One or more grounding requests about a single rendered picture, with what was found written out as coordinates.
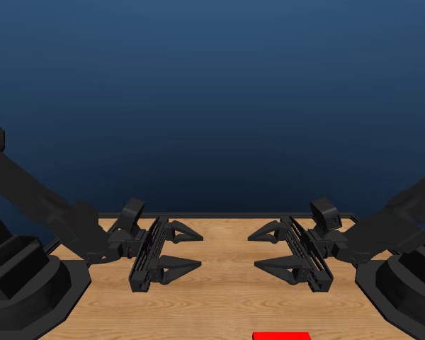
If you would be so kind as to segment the thin red peg bar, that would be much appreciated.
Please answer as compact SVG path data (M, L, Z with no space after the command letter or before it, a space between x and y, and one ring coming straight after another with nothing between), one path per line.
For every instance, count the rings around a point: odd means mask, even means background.
M311 340L306 331L255 331L252 340Z

